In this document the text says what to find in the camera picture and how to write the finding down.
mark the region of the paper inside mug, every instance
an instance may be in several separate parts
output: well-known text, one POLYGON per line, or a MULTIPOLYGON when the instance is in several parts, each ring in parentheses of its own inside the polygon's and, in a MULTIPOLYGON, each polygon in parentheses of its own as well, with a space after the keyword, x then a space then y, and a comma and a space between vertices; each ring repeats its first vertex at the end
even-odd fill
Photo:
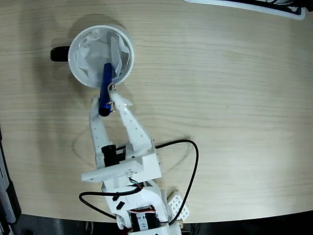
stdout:
POLYGON ((122 37, 107 29, 95 29, 87 34, 76 51, 76 65, 89 79, 102 81, 103 66, 111 63, 112 78, 117 78, 128 65, 130 50, 122 37))

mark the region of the mug handle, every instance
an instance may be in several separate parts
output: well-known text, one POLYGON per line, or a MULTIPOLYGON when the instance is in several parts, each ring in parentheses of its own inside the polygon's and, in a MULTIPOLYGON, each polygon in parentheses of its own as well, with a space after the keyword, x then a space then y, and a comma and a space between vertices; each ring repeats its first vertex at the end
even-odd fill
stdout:
POLYGON ((67 62, 69 46, 55 47, 50 52, 50 59, 54 62, 67 62))

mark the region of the black cable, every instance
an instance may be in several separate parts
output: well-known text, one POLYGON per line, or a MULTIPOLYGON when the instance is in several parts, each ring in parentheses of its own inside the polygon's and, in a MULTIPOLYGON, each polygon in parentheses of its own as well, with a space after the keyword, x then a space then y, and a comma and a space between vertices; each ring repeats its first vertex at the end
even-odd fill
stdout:
POLYGON ((196 151, 196 159, 195 159, 195 166, 194 166, 194 170, 191 174, 191 177, 190 177, 190 181, 189 181, 189 185, 188 185, 188 188, 186 190, 186 193, 185 193, 185 196, 184 196, 184 199, 182 200, 182 203, 181 203, 181 206, 180 206, 180 209, 178 210, 177 214, 175 215, 175 217, 171 220, 171 222, 169 222, 169 225, 172 225, 176 220, 177 218, 179 217, 181 211, 182 211, 182 208, 184 207, 186 201, 187 201, 187 197, 189 195, 189 192, 190 192, 190 189, 191 189, 191 186, 192 186, 192 183, 194 181, 194 178, 195 178, 195 175, 196 175, 196 171, 197 171, 197 166, 198 166, 198 162, 199 162, 199 150, 198 150, 198 146, 196 145, 195 142, 191 141, 191 140, 178 140, 178 141, 172 141, 172 142, 168 142, 168 143, 164 143, 164 144, 160 144, 158 146, 156 146, 156 149, 159 149, 159 148, 164 148, 164 147, 167 147, 167 146, 170 146, 170 145, 173 145, 173 144, 177 144, 177 143, 190 143, 194 146, 195 148, 195 151, 196 151))
MULTIPOLYGON (((170 145, 173 145, 173 144, 177 144, 177 143, 191 143, 194 148, 195 148, 195 151, 196 151, 196 160, 195 160, 195 166, 194 166, 194 170, 192 172, 192 175, 191 175, 191 178, 190 178, 190 181, 189 181, 189 185, 188 185, 188 188, 187 188, 187 191, 185 193, 185 196, 184 196, 184 199, 181 203, 181 206, 180 206, 180 209, 178 210, 178 213, 176 214, 176 216, 172 219, 172 221, 169 222, 169 225, 172 225, 176 220, 177 218, 179 217, 186 201, 187 201, 187 197, 189 195, 189 192, 190 192, 190 189, 191 189, 191 186, 192 186, 192 183, 194 181, 194 178, 195 178, 195 175, 196 175, 196 171, 197 171, 197 166, 198 166, 198 162, 199 162, 199 150, 198 150, 198 147, 196 145, 195 142, 191 141, 191 140, 178 140, 178 141, 172 141, 172 142, 168 142, 168 143, 164 143, 164 144, 160 144, 158 146, 156 146, 156 149, 159 149, 159 148, 164 148, 164 147, 167 147, 167 146, 170 146, 170 145)), ((87 192, 82 192, 79 194, 79 200, 84 203, 86 206, 90 207, 91 209, 94 209, 95 211, 109 217, 109 218, 112 218, 112 219, 116 219, 116 217, 112 214, 109 214, 99 208, 97 208, 96 206, 94 206, 93 204, 87 202, 83 196, 111 196, 111 197, 114 197, 114 196, 128 196, 128 195, 132 195, 132 194, 135 194, 135 193, 138 193, 142 190, 142 188, 140 187, 136 187, 134 190, 132 191, 128 191, 128 192, 92 192, 92 191, 87 191, 87 192)))
POLYGON ((135 194, 135 193, 138 193, 142 190, 142 188, 135 188, 134 190, 131 190, 131 191, 128 191, 128 192, 90 192, 90 191, 87 191, 87 192, 82 192, 79 194, 79 200, 84 203, 86 206, 90 207, 91 209, 94 209, 95 211, 109 217, 109 218, 112 218, 112 219, 116 219, 116 217, 112 214, 109 214, 99 208, 97 208, 96 206, 94 206, 93 204, 87 202, 83 196, 111 196, 111 197, 114 197, 114 196, 128 196, 128 195, 132 195, 132 194, 135 194))

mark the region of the blue pen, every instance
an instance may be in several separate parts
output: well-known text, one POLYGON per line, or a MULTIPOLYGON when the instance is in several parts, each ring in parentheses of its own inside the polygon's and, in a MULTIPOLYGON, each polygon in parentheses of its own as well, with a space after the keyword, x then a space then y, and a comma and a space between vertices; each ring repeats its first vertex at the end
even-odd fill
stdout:
POLYGON ((111 113, 111 100, 108 92, 108 86, 112 83, 112 65, 106 63, 103 67, 103 77, 99 98, 99 115, 107 117, 111 113))

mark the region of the robotic arm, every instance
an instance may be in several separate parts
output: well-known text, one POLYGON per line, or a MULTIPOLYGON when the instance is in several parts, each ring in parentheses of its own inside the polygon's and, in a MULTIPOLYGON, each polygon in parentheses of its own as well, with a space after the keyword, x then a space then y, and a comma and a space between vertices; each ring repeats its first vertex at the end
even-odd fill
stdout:
POLYGON ((116 194, 105 199, 116 215, 119 229, 132 229, 129 235, 180 235, 178 222, 169 225, 174 215, 166 191, 153 181, 162 176, 153 140, 129 110, 132 103, 115 90, 114 84, 108 86, 108 93, 120 113, 129 142, 117 148, 109 140, 98 112, 99 97, 94 97, 89 123, 97 169, 83 173, 82 180, 103 182, 103 193, 116 194))

